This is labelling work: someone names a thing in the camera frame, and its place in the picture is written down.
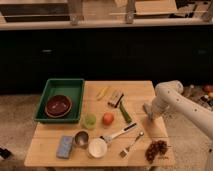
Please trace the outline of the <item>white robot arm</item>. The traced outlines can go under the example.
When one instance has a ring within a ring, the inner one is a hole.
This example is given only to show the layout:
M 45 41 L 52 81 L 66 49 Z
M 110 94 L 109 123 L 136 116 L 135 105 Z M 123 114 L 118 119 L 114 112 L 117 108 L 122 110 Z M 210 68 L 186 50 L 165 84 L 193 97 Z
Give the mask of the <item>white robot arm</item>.
M 182 95 L 184 87 L 178 80 L 161 82 L 155 86 L 155 98 L 144 103 L 143 109 L 150 121 L 154 121 L 167 107 L 184 114 L 211 140 L 212 151 L 208 153 L 204 171 L 213 171 L 213 111 L 187 99 Z

